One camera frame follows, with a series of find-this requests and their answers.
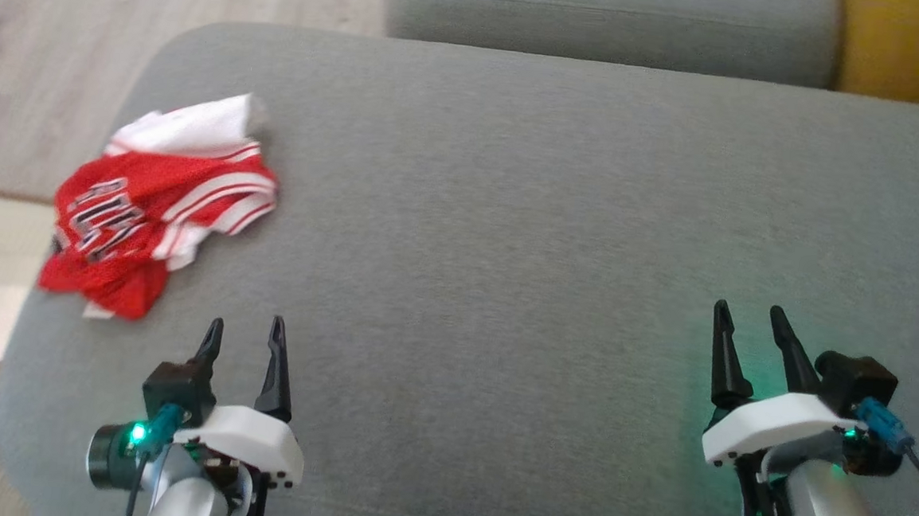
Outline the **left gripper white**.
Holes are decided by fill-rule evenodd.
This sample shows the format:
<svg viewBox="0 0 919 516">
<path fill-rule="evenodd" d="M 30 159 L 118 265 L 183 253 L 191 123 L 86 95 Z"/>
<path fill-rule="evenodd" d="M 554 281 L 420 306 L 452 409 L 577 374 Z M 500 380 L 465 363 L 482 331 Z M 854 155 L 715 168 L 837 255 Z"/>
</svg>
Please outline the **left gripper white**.
<svg viewBox="0 0 919 516">
<path fill-rule="evenodd" d="M 193 365 L 202 373 L 212 373 L 219 358 L 224 319 L 213 319 L 196 350 Z M 268 337 L 270 362 L 256 399 L 256 410 L 249 406 L 217 407 L 201 427 L 182 428 L 173 434 L 175 444 L 197 445 L 225 458 L 238 459 L 263 473 L 282 487 L 298 487 L 303 481 L 304 453 L 288 423 L 292 417 L 291 385 L 287 354 L 286 326 L 282 316 L 274 316 Z"/>
</svg>

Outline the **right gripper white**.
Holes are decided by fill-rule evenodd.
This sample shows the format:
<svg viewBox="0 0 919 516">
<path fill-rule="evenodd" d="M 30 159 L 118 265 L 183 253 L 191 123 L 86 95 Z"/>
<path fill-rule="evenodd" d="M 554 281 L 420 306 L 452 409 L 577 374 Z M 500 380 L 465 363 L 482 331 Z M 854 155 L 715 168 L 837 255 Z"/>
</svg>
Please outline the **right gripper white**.
<svg viewBox="0 0 919 516">
<path fill-rule="evenodd" d="M 715 407 L 735 409 L 703 432 L 701 447 L 707 463 L 730 463 L 739 456 L 808 439 L 835 428 L 851 430 L 860 424 L 856 418 L 836 414 L 814 394 L 820 386 L 818 375 L 784 308 L 778 306 L 770 307 L 769 318 L 775 345 L 783 358 L 788 392 L 744 404 L 753 397 L 754 389 L 741 369 L 730 312 L 725 299 L 717 300 L 710 397 Z"/>
</svg>

